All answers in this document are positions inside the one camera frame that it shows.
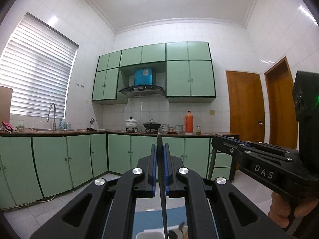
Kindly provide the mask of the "person right hand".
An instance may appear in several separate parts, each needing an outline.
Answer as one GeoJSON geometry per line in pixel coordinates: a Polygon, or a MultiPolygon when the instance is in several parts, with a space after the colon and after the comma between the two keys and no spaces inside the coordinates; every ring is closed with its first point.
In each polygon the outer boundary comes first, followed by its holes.
{"type": "MultiPolygon", "coordinates": [[[[272,192],[271,194],[272,204],[270,206],[268,217],[271,218],[279,227],[288,227],[289,215],[291,214],[290,203],[280,194],[272,192]]],[[[314,197],[302,200],[301,203],[295,208],[295,217],[305,217],[318,205],[318,199],[314,197]]]]}

